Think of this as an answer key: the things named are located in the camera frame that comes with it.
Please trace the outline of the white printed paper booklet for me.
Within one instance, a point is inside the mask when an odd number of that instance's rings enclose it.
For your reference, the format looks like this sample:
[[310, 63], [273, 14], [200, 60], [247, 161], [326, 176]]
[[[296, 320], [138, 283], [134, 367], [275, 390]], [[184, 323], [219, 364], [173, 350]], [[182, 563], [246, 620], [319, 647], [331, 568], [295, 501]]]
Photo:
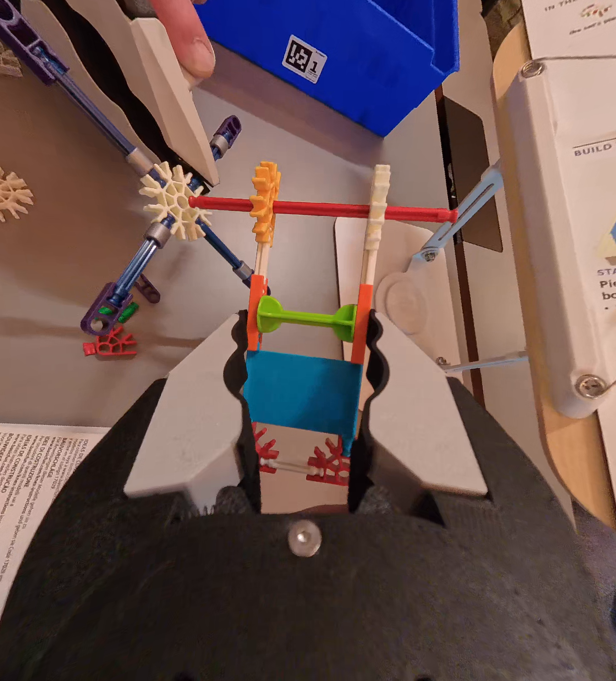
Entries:
[[107, 428], [0, 423], [0, 617], [59, 490]]

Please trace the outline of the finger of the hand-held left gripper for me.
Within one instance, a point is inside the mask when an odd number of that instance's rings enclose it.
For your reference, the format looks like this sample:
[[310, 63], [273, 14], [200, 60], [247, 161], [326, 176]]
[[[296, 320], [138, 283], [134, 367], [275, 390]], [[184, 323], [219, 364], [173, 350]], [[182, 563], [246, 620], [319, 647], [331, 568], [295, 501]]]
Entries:
[[112, 51], [90, 22], [66, 1], [22, 1], [21, 13], [125, 137], [153, 163], [165, 160], [166, 142], [156, 120], [128, 87]]
[[155, 119], [166, 144], [207, 183], [218, 169], [166, 29], [157, 18], [129, 19], [116, 1], [68, 1], [99, 33], [127, 86]]

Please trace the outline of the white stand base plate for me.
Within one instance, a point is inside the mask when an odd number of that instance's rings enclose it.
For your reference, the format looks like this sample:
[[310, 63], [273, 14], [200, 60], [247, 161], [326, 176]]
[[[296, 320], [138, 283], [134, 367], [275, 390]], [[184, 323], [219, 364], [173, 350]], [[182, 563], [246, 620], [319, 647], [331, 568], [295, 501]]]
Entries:
[[387, 316], [446, 372], [513, 364], [527, 359], [526, 352], [520, 351], [459, 364], [457, 324], [445, 247], [502, 186], [500, 164], [495, 163], [460, 203], [455, 224], [446, 222], [436, 233], [399, 221], [388, 220], [383, 226], [373, 284], [373, 308]]

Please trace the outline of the colourful toy car frame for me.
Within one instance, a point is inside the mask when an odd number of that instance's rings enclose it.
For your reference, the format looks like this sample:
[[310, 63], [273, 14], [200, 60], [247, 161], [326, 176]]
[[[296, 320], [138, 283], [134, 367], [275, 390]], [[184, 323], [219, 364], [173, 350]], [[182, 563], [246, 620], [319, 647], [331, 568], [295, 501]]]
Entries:
[[[277, 164], [263, 161], [255, 169], [252, 180], [255, 195], [250, 199], [190, 198], [189, 204], [208, 211], [248, 210], [255, 220], [257, 253], [247, 310], [247, 380], [243, 387], [252, 421], [337, 435], [338, 446], [330, 441], [326, 443], [330, 458], [318, 452], [309, 461], [308, 465], [317, 472], [307, 475], [307, 479], [345, 485], [346, 474], [341, 471], [347, 470], [347, 464], [336, 461], [349, 453], [356, 437], [375, 266], [385, 218], [454, 223], [457, 212], [389, 209], [390, 166], [387, 165], [375, 166], [369, 203], [358, 206], [279, 201], [280, 178]], [[333, 314], [300, 312], [285, 309], [277, 298], [263, 295], [277, 215], [366, 218], [356, 304], [342, 306]], [[352, 345], [350, 359], [331, 360], [263, 350], [263, 337], [278, 331], [282, 325], [330, 329], [341, 342]]]

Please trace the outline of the blue plastic rod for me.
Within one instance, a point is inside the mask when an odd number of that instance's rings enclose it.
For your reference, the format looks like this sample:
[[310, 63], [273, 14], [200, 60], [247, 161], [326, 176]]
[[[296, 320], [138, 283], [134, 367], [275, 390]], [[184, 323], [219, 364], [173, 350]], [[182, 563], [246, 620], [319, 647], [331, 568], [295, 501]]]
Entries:
[[241, 260], [239, 260], [227, 247], [227, 245], [220, 239], [220, 237], [214, 233], [212, 228], [201, 220], [197, 220], [197, 224], [203, 231], [206, 240], [220, 254], [220, 256], [222, 256], [234, 270], [240, 268], [242, 264]]
[[39, 61], [44, 65], [46, 71], [61, 86], [65, 93], [77, 104], [85, 114], [94, 122], [98, 129], [111, 141], [118, 150], [128, 158], [137, 146], [130, 142], [125, 135], [119, 131], [114, 123], [91, 101], [91, 99], [81, 90], [81, 88], [67, 74], [68, 69], [56, 57], [52, 56], [44, 47], [37, 47], [36, 53]]
[[129, 296], [133, 285], [143, 273], [149, 260], [157, 250], [159, 250], [159, 244], [154, 239], [144, 239], [141, 247], [117, 280], [115, 290], [109, 298], [111, 304], [117, 307], [123, 305], [125, 299]]

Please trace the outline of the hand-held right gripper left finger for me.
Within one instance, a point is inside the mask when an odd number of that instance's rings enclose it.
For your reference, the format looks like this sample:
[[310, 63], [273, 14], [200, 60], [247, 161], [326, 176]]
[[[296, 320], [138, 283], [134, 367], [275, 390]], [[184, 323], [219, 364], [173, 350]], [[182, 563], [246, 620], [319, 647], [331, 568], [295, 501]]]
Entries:
[[232, 314], [167, 376], [125, 483], [128, 497], [181, 492], [212, 512], [219, 491], [242, 484], [260, 510], [260, 473], [249, 407], [247, 312]]

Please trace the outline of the white printed instruction sheet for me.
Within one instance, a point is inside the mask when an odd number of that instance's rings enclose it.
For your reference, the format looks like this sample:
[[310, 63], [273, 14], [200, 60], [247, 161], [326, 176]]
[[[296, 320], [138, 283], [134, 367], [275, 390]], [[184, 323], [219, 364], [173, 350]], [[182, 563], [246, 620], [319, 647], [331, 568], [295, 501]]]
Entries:
[[508, 90], [551, 401], [596, 412], [616, 505], [616, 1], [524, 1]]

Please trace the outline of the person's left hand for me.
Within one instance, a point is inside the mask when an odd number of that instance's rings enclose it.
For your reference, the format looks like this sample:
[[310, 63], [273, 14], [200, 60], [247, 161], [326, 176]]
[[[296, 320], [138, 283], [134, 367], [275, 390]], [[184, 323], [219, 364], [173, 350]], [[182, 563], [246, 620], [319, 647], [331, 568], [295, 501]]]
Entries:
[[176, 58], [194, 79], [209, 78], [215, 69], [215, 53], [198, 15], [206, 1], [151, 1], [164, 25]]

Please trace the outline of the small white snowflake connector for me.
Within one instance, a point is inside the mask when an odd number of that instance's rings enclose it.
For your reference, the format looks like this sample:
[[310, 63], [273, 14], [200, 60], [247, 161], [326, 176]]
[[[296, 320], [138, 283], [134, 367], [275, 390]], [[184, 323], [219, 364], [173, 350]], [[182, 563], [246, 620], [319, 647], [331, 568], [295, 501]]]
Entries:
[[161, 223], [180, 240], [195, 241], [205, 236], [204, 227], [210, 227], [212, 213], [190, 206], [189, 199], [198, 198], [204, 189], [191, 172], [162, 162], [155, 164], [141, 182], [139, 193], [152, 201], [144, 210], [154, 215], [153, 223]]

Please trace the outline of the red fan connector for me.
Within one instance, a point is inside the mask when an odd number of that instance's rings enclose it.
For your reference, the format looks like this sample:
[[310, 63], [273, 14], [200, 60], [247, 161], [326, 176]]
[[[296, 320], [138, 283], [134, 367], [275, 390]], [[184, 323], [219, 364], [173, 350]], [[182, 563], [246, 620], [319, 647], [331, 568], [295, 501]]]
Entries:
[[123, 324], [116, 324], [107, 336], [98, 336], [92, 343], [93, 354], [99, 357], [129, 357], [137, 354], [137, 341], [132, 333], [126, 332]]

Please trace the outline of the blue plastic bin with tag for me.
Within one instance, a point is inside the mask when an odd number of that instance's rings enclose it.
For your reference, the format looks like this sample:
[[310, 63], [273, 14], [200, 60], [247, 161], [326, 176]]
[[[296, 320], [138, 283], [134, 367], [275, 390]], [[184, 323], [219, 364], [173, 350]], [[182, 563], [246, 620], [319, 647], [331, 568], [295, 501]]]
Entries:
[[459, 69], [457, 1], [207, 1], [209, 38], [381, 137]]

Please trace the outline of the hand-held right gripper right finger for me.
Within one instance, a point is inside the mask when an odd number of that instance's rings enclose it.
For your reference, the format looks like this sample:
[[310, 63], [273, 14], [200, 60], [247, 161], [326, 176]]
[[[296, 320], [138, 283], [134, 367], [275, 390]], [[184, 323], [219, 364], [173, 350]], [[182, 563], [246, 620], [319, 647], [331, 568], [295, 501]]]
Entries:
[[446, 373], [385, 315], [371, 311], [367, 398], [352, 446], [350, 511], [378, 486], [413, 513], [429, 490], [482, 499], [488, 488]]

